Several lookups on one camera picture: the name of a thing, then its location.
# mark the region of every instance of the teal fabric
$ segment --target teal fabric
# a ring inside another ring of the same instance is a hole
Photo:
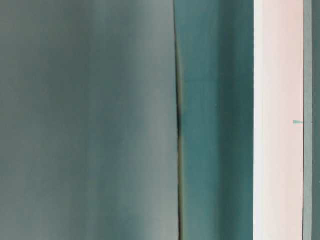
[[[253,239],[254,1],[175,0],[181,237]]]
[[[177,240],[171,0],[0,1],[0,239]]]
[[[320,239],[320,2],[312,1],[313,173],[312,240]]]

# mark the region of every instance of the pink-white surface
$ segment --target pink-white surface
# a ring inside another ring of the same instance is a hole
[[[302,240],[303,0],[255,4],[254,240]]]

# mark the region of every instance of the small teal mark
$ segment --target small teal mark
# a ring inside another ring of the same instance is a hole
[[[303,124],[303,121],[293,120],[293,124]]]

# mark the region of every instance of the teal curtain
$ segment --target teal curtain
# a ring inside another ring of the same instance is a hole
[[[312,240],[320,239],[320,2],[312,1],[313,173]]]
[[[175,0],[183,240],[253,239],[254,1]]]

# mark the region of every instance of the gray curtain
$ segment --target gray curtain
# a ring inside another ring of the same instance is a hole
[[[178,239],[173,16],[0,1],[0,239]]]

